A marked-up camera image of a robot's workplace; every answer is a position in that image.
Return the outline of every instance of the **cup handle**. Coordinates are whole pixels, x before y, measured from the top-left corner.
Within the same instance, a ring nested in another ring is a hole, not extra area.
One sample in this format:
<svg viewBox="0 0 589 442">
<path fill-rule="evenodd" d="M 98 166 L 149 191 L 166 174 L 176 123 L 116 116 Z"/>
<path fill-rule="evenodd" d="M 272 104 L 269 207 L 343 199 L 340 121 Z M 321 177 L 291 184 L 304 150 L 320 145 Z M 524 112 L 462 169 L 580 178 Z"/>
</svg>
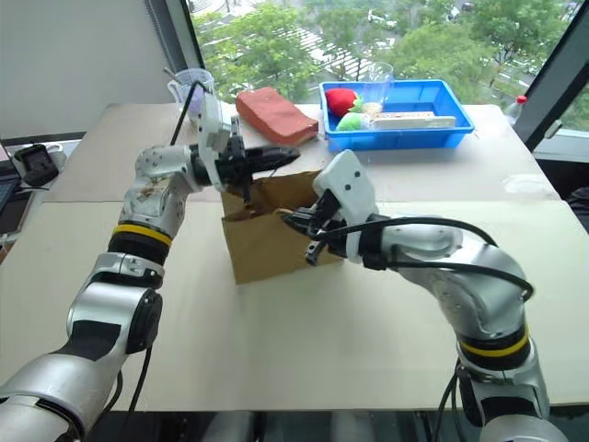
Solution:
<svg viewBox="0 0 589 442">
<path fill-rule="evenodd" d="M 169 81 L 167 83 L 167 90 L 169 90 L 169 93 L 172 94 L 172 97 L 174 97 L 174 100 L 176 101 L 176 104 L 180 105 L 182 104 L 182 100 L 180 99 L 180 85 L 178 84 L 177 81 Z"/>
</svg>

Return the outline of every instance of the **brown paper bag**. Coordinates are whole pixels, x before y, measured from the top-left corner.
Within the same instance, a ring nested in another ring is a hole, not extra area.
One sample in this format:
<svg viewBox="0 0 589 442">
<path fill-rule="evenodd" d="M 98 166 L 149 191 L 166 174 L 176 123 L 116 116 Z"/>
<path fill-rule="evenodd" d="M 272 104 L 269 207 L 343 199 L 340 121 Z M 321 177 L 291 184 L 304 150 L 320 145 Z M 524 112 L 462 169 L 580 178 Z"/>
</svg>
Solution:
<svg viewBox="0 0 589 442">
<path fill-rule="evenodd" d="M 238 284 L 309 267 L 305 250 L 310 239 L 289 228 L 274 211 L 313 205 L 317 195 L 312 183 L 317 174 L 303 172 L 255 180 L 251 187 L 253 209 L 246 208 L 239 196 L 228 192 L 221 195 L 223 230 Z M 325 250 L 318 263 L 339 260 Z"/>
</svg>

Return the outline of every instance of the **plastic bottle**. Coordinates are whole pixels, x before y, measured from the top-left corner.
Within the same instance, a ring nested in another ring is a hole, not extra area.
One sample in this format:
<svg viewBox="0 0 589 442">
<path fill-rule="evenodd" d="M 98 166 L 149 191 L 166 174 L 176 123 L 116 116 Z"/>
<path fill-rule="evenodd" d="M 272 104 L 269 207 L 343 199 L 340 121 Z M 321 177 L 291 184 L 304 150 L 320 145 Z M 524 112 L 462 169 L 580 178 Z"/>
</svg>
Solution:
<svg viewBox="0 0 589 442">
<path fill-rule="evenodd" d="M 519 116 L 522 114 L 522 108 L 524 107 L 527 97 L 525 95 L 518 95 L 515 102 L 510 104 L 505 110 L 505 117 L 507 121 L 513 126 Z"/>
</svg>

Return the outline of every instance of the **red toy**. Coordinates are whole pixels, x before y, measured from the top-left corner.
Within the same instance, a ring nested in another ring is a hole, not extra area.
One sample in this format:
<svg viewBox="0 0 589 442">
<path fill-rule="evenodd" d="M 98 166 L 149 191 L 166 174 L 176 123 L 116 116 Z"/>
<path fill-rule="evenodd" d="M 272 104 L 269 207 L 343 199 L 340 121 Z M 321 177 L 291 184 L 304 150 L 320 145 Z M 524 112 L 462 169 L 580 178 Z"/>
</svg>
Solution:
<svg viewBox="0 0 589 442">
<path fill-rule="evenodd" d="M 325 92 L 328 109 L 338 117 L 348 112 L 361 112 L 362 99 L 351 89 L 338 87 Z"/>
</svg>

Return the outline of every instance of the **clear plastic cup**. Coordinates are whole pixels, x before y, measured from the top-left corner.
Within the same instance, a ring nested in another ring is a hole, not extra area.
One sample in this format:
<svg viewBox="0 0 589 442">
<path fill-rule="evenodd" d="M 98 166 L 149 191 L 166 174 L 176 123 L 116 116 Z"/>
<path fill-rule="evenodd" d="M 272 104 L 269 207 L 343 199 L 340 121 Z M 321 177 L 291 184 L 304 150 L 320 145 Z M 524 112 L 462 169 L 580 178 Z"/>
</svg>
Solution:
<svg viewBox="0 0 589 442">
<path fill-rule="evenodd" d="M 367 113 L 382 111 L 388 90 L 394 81 L 393 66 L 382 62 L 372 63 L 358 81 L 365 83 L 362 98 Z"/>
<path fill-rule="evenodd" d="M 180 109 L 184 107 L 186 98 L 191 90 L 191 85 L 196 80 L 199 80 L 212 93 L 214 93 L 214 78 L 209 71 L 205 71 L 204 69 L 185 69 L 176 73 L 176 78 L 178 81 L 172 80 L 167 83 L 167 90 L 172 94 L 172 97 L 174 97 L 174 100 Z M 196 89 L 194 89 L 191 104 L 188 107 L 188 116 L 193 122 L 198 121 L 198 115 L 202 106 L 202 96 L 202 88 L 197 86 Z"/>
</svg>

